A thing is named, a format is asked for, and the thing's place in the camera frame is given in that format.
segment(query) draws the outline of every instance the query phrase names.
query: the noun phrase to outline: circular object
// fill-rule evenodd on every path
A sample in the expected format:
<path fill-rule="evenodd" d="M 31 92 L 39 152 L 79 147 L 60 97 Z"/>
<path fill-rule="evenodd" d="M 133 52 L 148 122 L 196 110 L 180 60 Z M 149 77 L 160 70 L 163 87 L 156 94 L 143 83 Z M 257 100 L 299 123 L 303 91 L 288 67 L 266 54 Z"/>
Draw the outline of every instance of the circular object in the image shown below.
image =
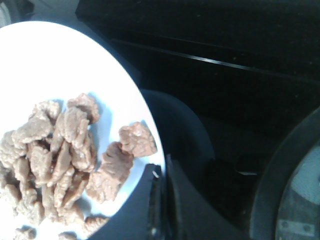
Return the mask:
<path fill-rule="evenodd" d="M 134 160 L 115 201 L 100 205 L 82 195 L 91 204 L 88 215 L 113 216 L 135 189 L 146 164 L 161 165 L 165 170 L 159 134 L 144 98 L 118 61 L 94 40 L 56 23 L 20 22 L 0 29 L 0 53 L 0 136 L 24 124 L 34 104 L 63 100 L 65 108 L 66 101 L 80 93 L 93 96 L 100 108 L 100 120 L 91 127 L 98 158 L 111 142 L 119 141 L 122 126 L 139 121 L 150 129 L 157 153 Z M 0 206 L 3 215 L 5 209 Z M 13 220 L 12 216 L 3 219 L 6 229 L 28 224 L 23 219 Z M 37 228 L 37 239 L 56 239 L 57 232 L 72 231 L 57 228 L 44 221 Z M 4 230 L 0 235 L 4 239 L 10 236 Z"/>
<path fill-rule="evenodd" d="M 276 226 L 281 224 L 277 223 L 277 215 L 282 196 L 299 163 L 320 140 L 319 124 L 318 108 L 296 126 L 273 155 L 261 177 L 253 200 L 249 226 L 251 238 L 275 239 Z"/>
<path fill-rule="evenodd" d="M 289 179 L 279 205 L 275 239 L 319 239 L 319 157 L 320 145 L 316 144 Z"/>

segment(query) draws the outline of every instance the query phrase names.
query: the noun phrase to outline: plate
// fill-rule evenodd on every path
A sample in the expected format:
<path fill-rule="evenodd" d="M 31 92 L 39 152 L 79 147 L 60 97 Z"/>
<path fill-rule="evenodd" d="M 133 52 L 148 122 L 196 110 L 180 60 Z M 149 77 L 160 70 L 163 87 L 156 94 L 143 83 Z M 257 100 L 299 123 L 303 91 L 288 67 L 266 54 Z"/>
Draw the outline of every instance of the plate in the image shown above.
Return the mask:
<path fill-rule="evenodd" d="M 80 93 L 93 96 L 99 105 L 100 120 L 91 126 L 98 161 L 107 146 L 119 141 L 119 129 L 139 121 L 145 123 L 157 146 L 157 153 L 136 158 L 127 181 L 115 201 L 97 204 L 85 194 L 84 214 L 113 216 L 135 189 L 146 164 L 165 169 L 159 134 L 139 89 L 118 61 L 101 45 L 69 27 L 42 21 L 15 23 L 0 29 L 0 136 L 28 120 L 35 103 L 66 101 Z M 0 239 L 12 239 L 12 228 L 29 225 L 23 217 L 6 216 L 8 207 L 0 203 Z M 46 220 L 37 227 L 36 239 L 57 239 L 57 234 L 73 226 L 53 227 Z"/>

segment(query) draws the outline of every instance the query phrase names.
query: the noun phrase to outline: sliced beef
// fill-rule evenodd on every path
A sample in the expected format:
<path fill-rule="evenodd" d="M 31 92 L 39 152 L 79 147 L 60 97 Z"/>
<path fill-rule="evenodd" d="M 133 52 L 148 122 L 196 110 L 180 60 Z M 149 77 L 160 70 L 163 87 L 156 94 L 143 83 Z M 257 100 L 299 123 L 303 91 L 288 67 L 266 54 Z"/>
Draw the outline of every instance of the sliced beef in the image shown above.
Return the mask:
<path fill-rule="evenodd" d="M 47 183 L 48 187 L 51 187 L 57 183 L 61 176 L 68 170 L 70 162 L 71 155 L 69 153 L 69 144 L 67 143 L 67 141 L 64 141 L 57 157 L 52 177 Z"/>
<path fill-rule="evenodd" d="M 84 190 L 89 181 L 89 174 L 85 172 L 77 172 L 72 179 L 71 186 L 69 187 L 66 195 L 63 199 L 62 207 L 65 209 L 70 209 L 75 201 L 77 201 Z"/>
<path fill-rule="evenodd" d="M 91 132 L 87 132 L 83 146 L 71 149 L 72 165 L 82 172 L 91 172 L 97 162 L 97 153 Z"/>
<path fill-rule="evenodd" d="M 86 112 L 90 124 L 97 122 L 100 118 L 98 105 L 93 97 L 81 93 L 78 97 L 70 99 L 67 103 L 68 108 L 77 107 Z"/>
<path fill-rule="evenodd" d="M 14 131 L 6 132 L 0 141 L 0 162 L 5 168 L 11 168 L 18 158 L 27 153 L 27 146 L 25 144 L 15 144 L 13 134 Z"/>
<path fill-rule="evenodd" d="M 73 175 L 75 173 L 75 169 L 73 166 L 69 166 L 68 170 L 63 174 L 61 179 L 56 183 L 56 187 L 54 189 L 54 207 L 60 208 L 63 199 L 66 195 L 68 188 L 72 185 Z"/>
<path fill-rule="evenodd" d="M 115 200 L 123 183 L 127 180 L 133 166 L 133 155 L 122 152 L 121 143 L 111 143 L 102 154 L 98 171 L 90 174 L 86 193 L 98 203 Z"/>
<path fill-rule="evenodd" d="M 42 205 L 44 207 L 44 215 L 51 222 L 56 222 L 59 218 L 57 209 L 54 206 L 54 187 L 42 186 Z"/>
<path fill-rule="evenodd" d="M 21 200 L 16 207 L 16 211 L 24 215 L 33 225 L 39 225 L 45 216 L 44 207 L 40 201 L 37 201 L 37 198 L 37 191 L 28 188 L 21 191 Z"/>
<path fill-rule="evenodd" d="M 74 233 L 62 232 L 58 235 L 58 240 L 77 240 L 77 236 Z"/>
<path fill-rule="evenodd" d="M 140 122 L 123 126 L 119 130 L 122 150 L 133 154 L 135 158 L 150 156 L 157 152 L 154 137 L 150 130 Z"/>
<path fill-rule="evenodd" d="M 16 143 L 28 144 L 47 137 L 52 131 L 50 119 L 43 111 L 39 111 L 12 133 L 12 140 Z"/>
<path fill-rule="evenodd" d="M 56 126 L 52 135 L 50 152 L 54 156 L 57 155 L 63 143 L 64 143 L 64 137 L 61 135 L 59 129 Z"/>
<path fill-rule="evenodd" d="M 60 207 L 57 210 L 59 214 L 58 221 L 65 226 L 69 224 L 84 224 L 84 214 L 76 203 L 68 209 Z"/>
<path fill-rule="evenodd" d="M 32 147 L 30 154 L 30 168 L 35 176 L 35 185 L 39 188 L 51 179 L 52 153 L 40 145 Z"/>
<path fill-rule="evenodd" d="M 32 118 L 38 112 L 44 112 L 51 120 L 52 124 L 55 124 L 57 117 L 61 112 L 61 109 L 59 103 L 56 101 L 42 101 L 34 106 L 32 114 L 29 118 Z"/>
<path fill-rule="evenodd" d="M 16 188 L 16 186 L 12 184 L 7 184 L 4 187 L 4 195 L 5 200 L 9 202 L 12 206 L 13 213 L 16 215 L 16 208 L 19 204 L 19 201 L 21 199 L 21 195 L 19 190 Z"/>
<path fill-rule="evenodd" d="M 26 182 L 30 172 L 29 161 L 25 157 L 18 158 L 13 163 L 14 176 L 20 182 Z"/>
<path fill-rule="evenodd" d="M 71 107 L 59 115 L 56 128 L 64 139 L 75 148 L 81 148 L 88 131 L 87 114 L 79 108 Z"/>
<path fill-rule="evenodd" d="M 33 240 L 36 238 L 36 230 L 32 227 L 17 228 L 13 240 Z"/>
<path fill-rule="evenodd" d="M 109 218 L 93 216 L 87 217 L 84 221 L 83 232 L 87 237 L 90 237 L 96 231 L 98 231 L 103 225 L 108 222 Z"/>

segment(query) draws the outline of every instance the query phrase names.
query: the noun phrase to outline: dark background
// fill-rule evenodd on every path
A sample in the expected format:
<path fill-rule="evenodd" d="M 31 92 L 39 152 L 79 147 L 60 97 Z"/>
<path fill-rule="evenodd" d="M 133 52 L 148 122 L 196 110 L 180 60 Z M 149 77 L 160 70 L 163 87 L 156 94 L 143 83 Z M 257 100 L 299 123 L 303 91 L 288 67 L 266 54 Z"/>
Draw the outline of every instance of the dark background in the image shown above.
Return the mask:
<path fill-rule="evenodd" d="M 29 19 L 89 35 L 139 88 L 169 93 L 199 116 L 217 158 L 205 197 L 245 231 L 264 166 L 320 105 L 320 2 L 31 2 Z"/>

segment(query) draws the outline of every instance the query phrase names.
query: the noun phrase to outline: meat piece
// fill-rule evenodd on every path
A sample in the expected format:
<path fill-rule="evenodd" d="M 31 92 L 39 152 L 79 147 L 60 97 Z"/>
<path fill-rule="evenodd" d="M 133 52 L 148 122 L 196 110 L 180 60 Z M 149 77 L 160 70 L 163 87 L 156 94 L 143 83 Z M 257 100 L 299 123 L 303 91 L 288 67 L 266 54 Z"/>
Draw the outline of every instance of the meat piece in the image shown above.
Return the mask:
<path fill-rule="evenodd" d="M 84 190 L 86 189 L 86 186 L 89 181 L 89 174 L 84 172 L 77 172 L 73 179 L 72 184 L 69 187 L 68 191 L 66 192 L 66 195 L 63 199 L 63 208 L 70 209 L 74 202 L 77 201 Z"/>
<path fill-rule="evenodd" d="M 68 188 L 72 184 L 72 177 L 75 173 L 75 169 L 73 166 L 69 166 L 68 170 L 63 174 L 61 179 L 56 183 L 56 187 L 54 189 L 54 206 L 56 208 L 60 208 L 66 195 Z"/>
<path fill-rule="evenodd" d="M 9 175 L 11 173 L 11 170 L 9 168 L 5 168 L 3 164 L 0 162 L 0 198 L 2 197 L 5 186 L 7 184 L 10 184 L 10 181 L 8 181 Z"/>
<path fill-rule="evenodd" d="M 97 162 L 96 147 L 91 132 L 87 132 L 81 149 L 71 148 L 72 165 L 82 172 L 91 172 Z"/>
<path fill-rule="evenodd" d="M 98 105 L 96 104 L 95 99 L 85 93 L 81 93 L 78 97 L 70 99 L 67 103 L 67 107 L 77 107 L 83 112 L 86 112 L 87 119 L 90 120 L 90 124 L 94 124 L 100 118 Z"/>
<path fill-rule="evenodd" d="M 24 157 L 20 157 L 13 163 L 14 176 L 20 182 L 26 182 L 30 168 L 29 161 Z"/>
<path fill-rule="evenodd" d="M 25 144 L 16 144 L 12 139 L 14 131 L 8 131 L 0 141 L 0 162 L 5 168 L 11 168 L 13 163 L 27 153 Z"/>
<path fill-rule="evenodd" d="M 59 129 L 56 127 L 54 129 L 53 135 L 52 135 L 52 141 L 50 144 L 50 151 L 52 152 L 53 155 L 56 155 L 62 144 L 64 142 L 64 137 L 61 135 Z"/>
<path fill-rule="evenodd" d="M 17 228 L 13 240 L 33 240 L 36 238 L 36 230 L 32 227 Z"/>
<path fill-rule="evenodd" d="M 47 183 L 48 187 L 53 186 L 61 178 L 61 176 L 68 170 L 70 162 L 71 155 L 69 153 L 69 144 L 64 141 L 61 151 L 57 157 L 51 180 Z"/>
<path fill-rule="evenodd" d="M 122 152 L 121 143 L 111 143 L 102 154 L 102 164 L 98 171 L 90 174 L 86 193 L 98 203 L 114 201 L 119 189 L 127 180 L 133 166 L 133 156 Z"/>
<path fill-rule="evenodd" d="M 84 224 L 84 214 L 76 203 L 73 204 L 70 209 L 60 207 L 57 210 L 60 223 L 66 226 L 69 224 Z"/>
<path fill-rule="evenodd" d="M 56 128 L 68 143 L 81 148 L 88 131 L 87 114 L 79 108 L 68 108 L 56 120 Z"/>
<path fill-rule="evenodd" d="M 32 115 L 29 118 L 32 118 L 38 112 L 44 112 L 47 117 L 52 121 L 54 124 L 58 115 L 61 112 L 60 105 L 58 102 L 55 101 L 42 101 L 37 103 L 32 111 Z"/>
<path fill-rule="evenodd" d="M 21 200 L 16 207 L 16 211 L 24 215 L 33 225 L 39 225 L 45 215 L 43 205 L 37 201 L 37 191 L 33 188 L 21 191 Z"/>
<path fill-rule="evenodd" d="M 44 143 L 47 145 L 47 146 L 50 146 L 52 144 L 52 136 L 48 136 L 44 139 Z"/>
<path fill-rule="evenodd" d="M 16 186 L 12 184 L 5 185 L 4 197 L 5 197 L 5 200 L 11 204 L 14 210 L 17 208 L 19 201 L 21 199 L 19 190 L 16 188 Z"/>
<path fill-rule="evenodd" d="M 31 154 L 32 154 L 32 151 L 33 151 L 34 147 L 41 147 L 41 148 L 47 149 L 47 150 L 49 149 L 47 147 L 46 142 L 44 142 L 44 141 L 32 141 L 32 142 L 27 144 L 27 149 L 28 149 L 28 151 L 26 153 L 26 158 L 27 159 L 31 158 Z"/>
<path fill-rule="evenodd" d="M 150 156 L 157 152 L 150 130 L 138 121 L 120 128 L 119 135 L 122 150 L 133 154 L 135 158 Z"/>
<path fill-rule="evenodd" d="M 38 111 L 27 123 L 12 133 L 12 140 L 15 143 L 28 144 L 47 137 L 52 130 L 50 119 L 43 111 Z"/>
<path fill-rule="evenodd" d="M 77 236 L 74 233 L 62 232 L 58 235 L 59 240 L 77 240 Z"/>
<path fill-rule="evenodd" d="M 30 168 L 35 176 L 35 185 L 39 188 L 47 184 L 51 178 L 50 167 L 52 153 L 42 146 L 34 146 L 30 154 Z"/>
<path fill-rule="evenodd" d="M 103 225 L 105 225 L 108 222 L 108 220 L 109 218 L 107 217 L 87 217 L 83 225 L 84 234 L 86 234 L 87 237 L 90 237 L 92 234 L 98 231 Z"/>
<path fill-rule="evenodd" d="M 42 186 L 42 205 L 44 207 L 44 215 L 51 222 L 55 222 L 58 219 L 58 212 L 54 206 L 54 187 Z"/>

